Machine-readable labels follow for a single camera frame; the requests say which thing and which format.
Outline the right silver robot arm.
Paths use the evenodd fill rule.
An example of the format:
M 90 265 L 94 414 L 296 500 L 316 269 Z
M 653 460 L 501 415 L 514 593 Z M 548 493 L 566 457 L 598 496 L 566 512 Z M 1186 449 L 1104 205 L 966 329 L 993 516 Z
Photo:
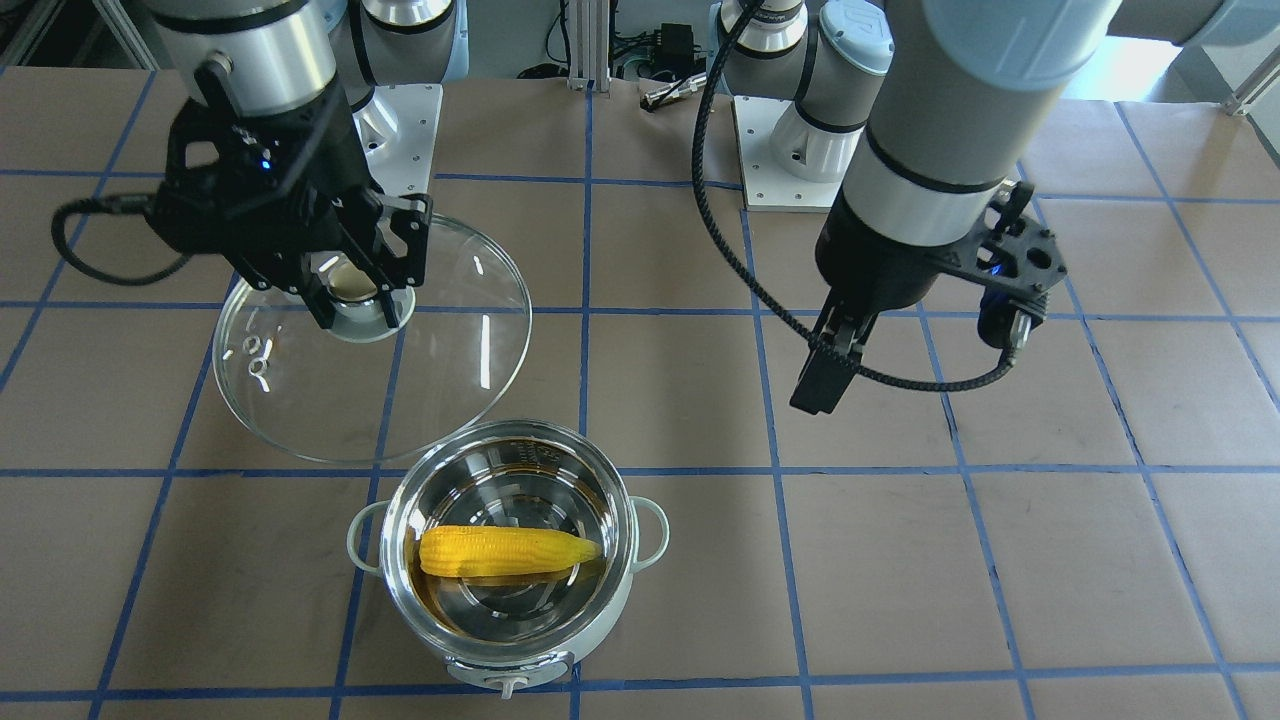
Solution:
M 148 1 L 189 92 L 145 211 L 335 334 L 396 333 L 424 283 L 442 86 L 462 1 Z

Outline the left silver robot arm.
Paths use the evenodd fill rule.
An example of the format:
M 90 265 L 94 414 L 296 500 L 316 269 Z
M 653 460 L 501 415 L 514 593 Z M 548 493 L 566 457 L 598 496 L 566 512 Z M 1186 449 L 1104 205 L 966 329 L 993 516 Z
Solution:
M 856 375 L 918 392 L 1004 378 L 1068 269 L 1009 176 L 1106 36 L 1239 46 L 1277 27 L 1275 1 L 724 1 L 695 115 L 691 181 L 703 223 L 751 292 L 809 347 L 791 405 L 832 413 Z M 707 199 L 704 147 L 722 76 L 781 90 L 799 120 L 855 135 L 818 241 L 829 292 L 804 327 L 730 250 Z M 1000 352 L 972 379 L 910 380 L 863 364 L 879 314 L 923 300 L 938 275 L 984 293 L 979 337 Z

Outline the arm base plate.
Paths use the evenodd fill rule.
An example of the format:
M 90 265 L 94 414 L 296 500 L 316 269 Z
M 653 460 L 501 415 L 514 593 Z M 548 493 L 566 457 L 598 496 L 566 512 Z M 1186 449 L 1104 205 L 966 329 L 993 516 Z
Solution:
M 735 96 L 733 118 L 749 211 L 823 213 L 841 195 L 847 168 L 855 165 L 851 193 L 867 202 L 900 205 L 909 183 L 896 177 L 868 150 L 860 151 L 861 132 L 876 95 L 838 104 L 845 114 L 836 124 L 835 109 L 817 113 L 809 97 L 790 101 Z
M 367 167 L 383 193 L 429 191 L 443 99 L 440 85 L 393 85 L 372 88 L 353 106 Z

